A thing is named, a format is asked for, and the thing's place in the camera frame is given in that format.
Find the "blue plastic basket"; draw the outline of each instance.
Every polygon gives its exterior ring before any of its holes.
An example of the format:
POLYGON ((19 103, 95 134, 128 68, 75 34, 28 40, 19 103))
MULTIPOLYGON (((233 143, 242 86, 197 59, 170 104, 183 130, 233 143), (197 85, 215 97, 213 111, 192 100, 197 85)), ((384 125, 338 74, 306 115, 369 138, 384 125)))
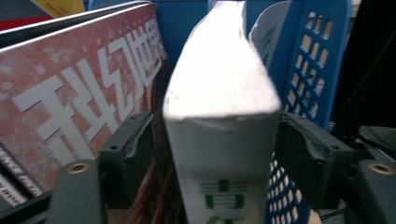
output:
MULTIPOLYGON (((127 0, 90 0, 89 10, 127 0)), ((175 65, 192 28, 211 0, 152 0, 158 4, 163 43, 175 65)), ((274 0, 247 0, 247 30, 274 0)), ((338 73, 347 41, 350 0, 294 0, 285 19, 271 66, 284 110, 313 120, 327 130, 338 73)), ((265 223, 308 223, 304 195, 277 163, 271 163, 265 223)))

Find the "plastic basket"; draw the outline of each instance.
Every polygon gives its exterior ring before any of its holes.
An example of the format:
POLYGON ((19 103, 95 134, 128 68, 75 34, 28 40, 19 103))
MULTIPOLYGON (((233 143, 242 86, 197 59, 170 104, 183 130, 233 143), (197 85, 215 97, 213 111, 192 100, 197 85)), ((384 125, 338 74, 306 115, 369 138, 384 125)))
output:
MULTIPOLYGON (((126 0, 91 0, 89 9, 126 0)), ((207 12, 210 0, 152 0, 172 65, 192 28, 207 12)), ((270 0, 247 0, 247 30, 270 0)), ((285 19, 269 74, 284 110, 328 128, 338 73, 347 41, 350 0, 294 0, 285 19)), ((310 208, 304 195, 278 164, 271 163, 265 223, 307 223, 310 208)))

